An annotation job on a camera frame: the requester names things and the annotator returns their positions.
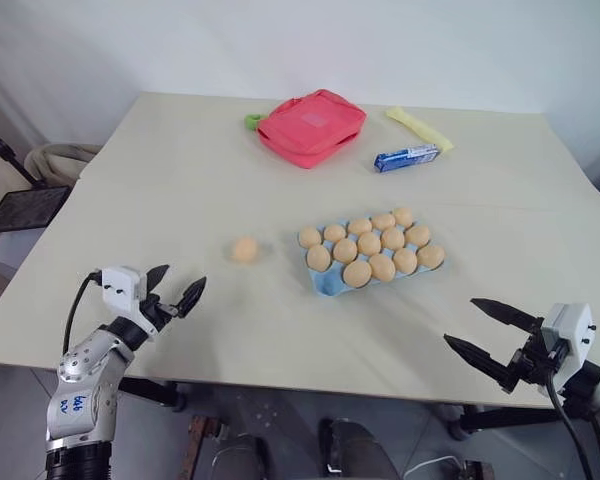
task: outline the floor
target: floor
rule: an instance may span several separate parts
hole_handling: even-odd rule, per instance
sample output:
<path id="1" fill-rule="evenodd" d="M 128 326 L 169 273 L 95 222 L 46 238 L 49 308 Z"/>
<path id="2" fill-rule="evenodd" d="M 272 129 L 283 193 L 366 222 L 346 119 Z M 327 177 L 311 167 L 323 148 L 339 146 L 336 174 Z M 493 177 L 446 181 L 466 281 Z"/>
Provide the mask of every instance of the floor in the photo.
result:
<path id="1" fill-rule="evenodd" d="M 56 378 L 52 372 L 0 366 L 0 479 L 44 479 L 45 412 Z M 181 413 L 121 394 L 112 469 L 114 480 L 178 478 L 191 415 L 220 415 L 232 432 L 266 439 L 272 479 L 315 478 L 316 427 L 321 418 L 344 417 L 364 424 L 403 472 L 442 455 L 490 462 L 498 480 L 583 478 L 560 424 L 485 431 L 464 442 L 449 438 L 440 420 L 451 407 L 272 389 L 185 385 L 189 408 Z M 600 461 L 589 426 L 579 424 L 600 478 Z M 217 445 L 203 444 L 195 480 L 208 478 Z M 450 463 L 422 468 L 411 480 L 453 478 Z"/>

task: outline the table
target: table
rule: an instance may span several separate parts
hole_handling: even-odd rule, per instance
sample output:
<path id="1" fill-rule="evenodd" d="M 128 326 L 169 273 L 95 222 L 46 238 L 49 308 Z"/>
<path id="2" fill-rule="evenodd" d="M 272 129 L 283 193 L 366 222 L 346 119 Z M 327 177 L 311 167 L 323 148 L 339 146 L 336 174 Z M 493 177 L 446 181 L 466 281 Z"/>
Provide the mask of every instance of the table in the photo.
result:
<path id="1" fill-rule="evenodd" d="M 175 301 L 208 276 L 200 304 L 138 352 L 129 374 L 419 400 L 546 406 L 512 395 L 442 339 L 466 338 L 507 362 L 526 335 L 469 303 L 489 297 L 544 315 L 587 301 L 599 335 L 600 195 L 540 115 L 408 109 L 456 145 L 388 174 L 375 154 L 418 141 L 382 114 L 314 170 L 269 152 L 242 125 L 273 100 L 143 94 L 0 300 L 0 362 L 54 368 L 67 312 L 96 267 L 170 263 L 158 292 Z M 336 298 L 312 293 L 295 243 L 302 226 L 408 205 L 448 260 L 442 269 Z M 269 252 L 226 258 L 253 234 Z M 111 315 L 97 288 L 73 339 Z"/>

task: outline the pink bag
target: pink bag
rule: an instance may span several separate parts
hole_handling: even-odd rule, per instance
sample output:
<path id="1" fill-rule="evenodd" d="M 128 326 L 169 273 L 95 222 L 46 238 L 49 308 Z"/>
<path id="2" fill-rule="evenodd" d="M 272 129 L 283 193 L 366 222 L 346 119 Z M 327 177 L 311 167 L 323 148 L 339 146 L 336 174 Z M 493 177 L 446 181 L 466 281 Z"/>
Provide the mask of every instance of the pink bag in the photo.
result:
<path id="1" fill-rule="evenodd" d="M 318 90 L 278 106 L 257 131 L 262 143 L 281 157 L 312 168 L 358 136 L 366 116 L 340 95 Z"/>

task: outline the yellow cloth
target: yellow cloth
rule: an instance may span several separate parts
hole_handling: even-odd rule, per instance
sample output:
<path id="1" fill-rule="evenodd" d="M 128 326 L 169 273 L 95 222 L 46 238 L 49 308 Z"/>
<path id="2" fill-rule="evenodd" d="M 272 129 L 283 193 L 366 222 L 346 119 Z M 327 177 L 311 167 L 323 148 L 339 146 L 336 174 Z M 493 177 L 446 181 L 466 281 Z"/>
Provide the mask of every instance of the yellow cloth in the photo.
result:
<path id="1" fill-rule="evenodd" d="M 402 108 L 391 107 L 385 114 L 387 117 L 393 118 L 395 121 L 403 124 L 425 142 L 435 143 L 440 149 L 440 153 L 444 153 L 453 148 L 453 143 L 445 138 L 440 132 L 434 130 L 422 120 L 418 120 L 413 115 L 409 115 Z"/>

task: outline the loose egg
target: loose egg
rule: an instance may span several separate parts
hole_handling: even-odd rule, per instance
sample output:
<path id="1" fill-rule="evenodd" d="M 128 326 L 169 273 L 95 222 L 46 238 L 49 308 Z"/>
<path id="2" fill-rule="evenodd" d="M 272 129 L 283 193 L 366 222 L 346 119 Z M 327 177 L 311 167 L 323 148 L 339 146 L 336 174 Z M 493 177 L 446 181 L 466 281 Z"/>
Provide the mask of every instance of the loose egg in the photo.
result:
<path id="1" fill-rule="evenodd" d="M 253 237 L 241 237 L 233 244 L 231 259 L 238 263 L 251 263 L 258 256 L 258 242 Z"/>
<path id="2" fill-rule="evenodd" d="M 410 227 L 413 224 L 413 213 L 411 212 L 410 208 L 394 208 L 391 213 L 393 213 L 393 216 L 396 219 L 396 223 L 398 225 L 402 225 L 403 227 Z"/>
<path id="3" fill-rule="evenodd" d="M 373 232 L 366 232 L 358 238 L 358 250 L 364 255 L 375 255 L 382 249 L 380 238 Z"/>
<path id="4" fill-rule="evenodd" d="M 331 265 L 331 254 L 323 245 L 314 245 L 307 252 L 307 266 L 318 272 L 324 272 Z"/>
<path id="5" fill-rule="evenodd" d="M 444 248 L 438 245 L 427 245 L 418 250 L 418 265 L 424 265 L 430 269 L 438 268 L 444 261 Z"/>
<path id="6" fill-rule="evenodd" d="M 390 282 L 396 276 L 396 267 L 389 257 L 377 253 L 369 259 L 371 274 L 381 282 Z"/>
<path id="7" fill-rule="evenodd" d="M 342 263 L 351 263 L 358 255 L 358 247 L 353 240 L 343 238 L 333 247 L 333 258 Z"/>
<path id="8" fill-rule="evenodd" d="M 390 213 L 381 213 L 380 215 L 372 217 L 371 223 L 373 224 L 373 228 L 384 231 L 387 228 L 394 227 L 396 219 Z"/>
<path id="9" fill-rule="evenodd" d="M 416 225 L 404 232 L 404 240 L 416 247 L 424 247 L 431 239 L 431 232 L 426 225 Z"/>
<path id="10" fill-rule="evenodd" d="M 315 227 L 305 227 L 298 234 L 298 242 L 304 248 L 311 248 L 322 243 L 320 232 Z"/>
<path id="11" fill-rule="evenodd" d="M 347 232 L 342 225 L 329 225 L 324 229 L 324 239 L 332 243 L 336 243 L 346 236 Z"/>
<path id="12" fill-rule="evenodd" d="M 398 250 L 404 247 L 404 233 L 399 228 L 391 227 L 382 232 L 380 237 L 382 240 L 382 248 L 389 250 Z"/>
<path id="13" fill-rule="evenodd" d="M 411 275 L 418 267 L 418 258 L 408 248 L 401 248 L 393 255 L 393 263 L 398 271 Z"/>
<path id="14" fill-rule="evenodd" d="M 371 225 L 371 220 L 368 218 L 358 218 L 357 220 L 353 220 L 349 222 L 348 225 L 349 233 L 353 233 L 355 235 L 362 235 L 365 232 L 370 232 L 373 230 L 373 225 Z"/>
<path id="15" fill-rule="evenodd" d="M 363 287 L 371 279 L 371 265 L 364 260 L 356 260 L 346 266 L 342 278 L 350 287 Z"/>

